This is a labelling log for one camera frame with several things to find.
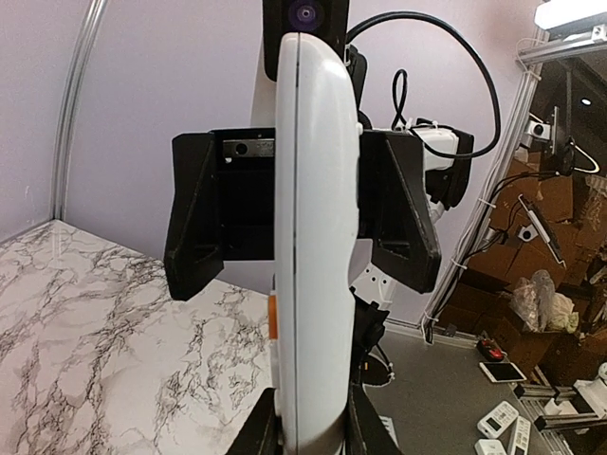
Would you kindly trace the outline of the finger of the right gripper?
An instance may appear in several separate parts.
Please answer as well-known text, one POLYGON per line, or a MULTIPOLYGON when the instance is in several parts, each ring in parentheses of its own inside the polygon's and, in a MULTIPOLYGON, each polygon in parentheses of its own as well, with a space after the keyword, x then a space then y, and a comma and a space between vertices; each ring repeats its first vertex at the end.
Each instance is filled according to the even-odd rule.
POLYGON ((182 134, 172 141, 175 194, 164 269, 175 300, 189 300, 223 270, 215 136, 182 134))
POLYGON ((372 241, 373 265, 420 294, 434 289, 441 264, 424 176, 420 139, 387 131, 360 137, 359 237, 372 241))

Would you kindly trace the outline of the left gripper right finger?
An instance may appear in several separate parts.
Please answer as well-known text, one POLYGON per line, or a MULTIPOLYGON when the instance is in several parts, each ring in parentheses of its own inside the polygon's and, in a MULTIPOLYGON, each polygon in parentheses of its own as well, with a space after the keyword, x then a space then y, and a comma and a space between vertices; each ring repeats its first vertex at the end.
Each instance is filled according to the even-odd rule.
POLYGON ((344 449, 346 455, 401 455, 360 384, 348 387, 344 449))

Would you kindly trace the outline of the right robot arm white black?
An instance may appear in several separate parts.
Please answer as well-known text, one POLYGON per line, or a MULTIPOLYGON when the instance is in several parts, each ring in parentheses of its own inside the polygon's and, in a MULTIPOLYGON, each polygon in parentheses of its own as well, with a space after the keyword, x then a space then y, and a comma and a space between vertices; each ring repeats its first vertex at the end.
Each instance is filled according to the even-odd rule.
POLYGON ((297 34, 258 64, 254 109, 276 111, 261 128, 177 136, 175 197, 164 253, 171 296, 189 300, 227 261, 276 263, 291 336, 326 319, 320 262, 340 264, 355 238, 372 264, 418 292, 440 264, 434 221, 462 199, 471 135, 417 123, 405 132, 364 126, 354 137, 357 90, 326 45, 297 34), (338 95, 345 94, 345 101, 338 95))

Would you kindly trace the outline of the white remote control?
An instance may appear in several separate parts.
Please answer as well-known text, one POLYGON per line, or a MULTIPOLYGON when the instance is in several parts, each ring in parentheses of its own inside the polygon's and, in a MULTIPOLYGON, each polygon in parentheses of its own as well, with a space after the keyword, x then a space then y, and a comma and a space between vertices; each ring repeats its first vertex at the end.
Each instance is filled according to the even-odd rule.
POLYGON ((359 137, 342 59, 321 39, 283 38, 275 137, 278 403, 287 454, 338 454, 345 439, 359 229, 359 137))

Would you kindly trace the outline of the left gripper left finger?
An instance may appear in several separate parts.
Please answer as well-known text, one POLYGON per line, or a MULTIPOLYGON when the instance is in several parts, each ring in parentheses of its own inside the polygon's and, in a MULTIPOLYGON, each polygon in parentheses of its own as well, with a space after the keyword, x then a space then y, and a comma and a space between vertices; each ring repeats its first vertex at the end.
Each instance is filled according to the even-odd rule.
POLYGON ((231 443, 227 455, 282 454, 279 443, 279 418, 276 416, 273 388, 265 389, 246 422, 231 443))

